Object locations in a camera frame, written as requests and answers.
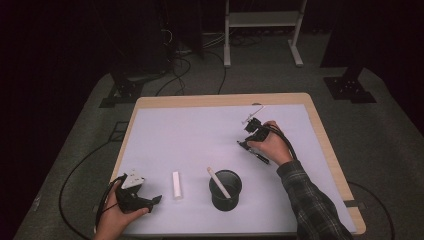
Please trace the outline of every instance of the gray carpet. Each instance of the gray carpet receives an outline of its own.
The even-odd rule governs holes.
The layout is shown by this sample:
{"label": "gray carpet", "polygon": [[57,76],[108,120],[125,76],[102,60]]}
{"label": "gray carpet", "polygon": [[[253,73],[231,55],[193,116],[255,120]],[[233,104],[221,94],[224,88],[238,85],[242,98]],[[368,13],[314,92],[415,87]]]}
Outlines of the gray carpet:
{"label": "gray carpet", "polygon": [[[377,103],[352,104],[333,100],[323,78],[341,76],[345,69],[321,69],[329,35],[301,34],[298,48],[304,61],[297,68],[287,45],[288,36],[264,37],[259,44],[231,48],[232,66],[226,70],[221,94],[306,92],[311,95],[334,151],[348,181],[360,184],[378,196],[393,221],[396,239],[424,236],[424,139],[390,96],[384,82],[368,70],[359,80]],[[222,47],[209,49],[222,56]],[[182,77],[185,95],[217,94],[224,68],[220,59],[205,54],[190,61]],[[183,72],[186,62],[175,61]],[[145,84],[142,96],[154,96],[174,76]],[[30,209],[16,239],[79,239],[62,220],[58,198],[71,170],[87,154],[108,141],[117,121],[129,121],[134,104],[99,108],[112,87],[110,75],[99,79],[65,142],[44,185],[40,204]],[[178,81],[160,95],[182,94]],[[63,192],[63,211],[81,233],[93,236],[94,212],[108,184],[121,143],[111,142],[88,157],[72,174]],[[389,221],[381,205],[368,192],[350,185],[361,210],[367,231],[355,239],[390,239]]]}

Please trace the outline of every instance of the dark background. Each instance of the dark background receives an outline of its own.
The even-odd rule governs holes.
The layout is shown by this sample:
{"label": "dark background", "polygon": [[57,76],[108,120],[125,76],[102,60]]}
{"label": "dark background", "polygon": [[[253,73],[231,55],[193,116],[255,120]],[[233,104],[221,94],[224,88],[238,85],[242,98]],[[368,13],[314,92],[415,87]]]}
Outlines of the dark background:
{"label": "dark background", "polygon": [[[234,0],[231,8],[274,11],[298,4],[252,2]],[[193,14],[179,14],[181,9]],[[322,66],[360,62],[369,68],[422,133],[423,10],[420,1],[309,0],[302,26],[303,32],[333,30]],[[122,62],[146,73],[168,70],[161,27],[175,29],[176,37],[200,50],[200,29],[223,30],[224,1],[8,0],[0,11],[6,109],[0,226],[8,239],[97,81]]]}

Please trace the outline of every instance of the hand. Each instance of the hand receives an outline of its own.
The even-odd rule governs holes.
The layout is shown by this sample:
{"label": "hand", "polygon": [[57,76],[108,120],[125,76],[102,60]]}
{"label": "hand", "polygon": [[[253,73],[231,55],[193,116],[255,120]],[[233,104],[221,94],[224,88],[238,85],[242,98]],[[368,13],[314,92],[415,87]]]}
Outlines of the hand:
{"label": "hand", "polygon": [[118,185],[119,181],[115,183],[109,192],[103,209],[104,212],[100,217],[100,222],[93,238],[95,240],[117,239],[132,221],[149,212],[148,208],[142,208],[131,213],[123,213],[117,205],[118,202],[115,195]]}
{"label": "hand", "polygon": [[[268,121],[264,125],[271,125],[280,129],[275,121]],[[293,161],[287,144],[272,131],[269,132],[263,142],[248,141],[247,145],[263,152],[269,159],[277,163],[278,166]]]}

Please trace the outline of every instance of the flannel shirt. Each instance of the flannel shirt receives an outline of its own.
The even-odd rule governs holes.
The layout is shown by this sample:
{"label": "flannel shirt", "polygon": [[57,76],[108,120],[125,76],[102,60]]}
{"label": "flannel shirt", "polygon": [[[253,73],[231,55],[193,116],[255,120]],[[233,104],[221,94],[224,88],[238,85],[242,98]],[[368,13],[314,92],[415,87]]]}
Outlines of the flannel shirt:
{"label": "flannel shirt", "polygon": [[299,161],[277,169],[297,219],[298,239],[353,239],[334,203],[311,182]]}

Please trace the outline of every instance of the black cup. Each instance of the black cup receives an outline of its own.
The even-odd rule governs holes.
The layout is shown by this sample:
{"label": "black cup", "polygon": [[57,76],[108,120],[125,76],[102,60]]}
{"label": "black cup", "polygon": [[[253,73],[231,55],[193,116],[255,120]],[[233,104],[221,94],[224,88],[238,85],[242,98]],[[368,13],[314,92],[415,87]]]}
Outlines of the black cup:
{"label": "black cup", "polygon": [[218,185],[216,185],[215,181],[211,178],[209,180],[209,190],[212,193],[212,203],[221,211],[231,211],[237,206],[239,201],[241,179],[235,172],[230,170],[221,170],[215,174],[222,185],[224,185],[231,198],[226,198],[221,189],[219,189]]}

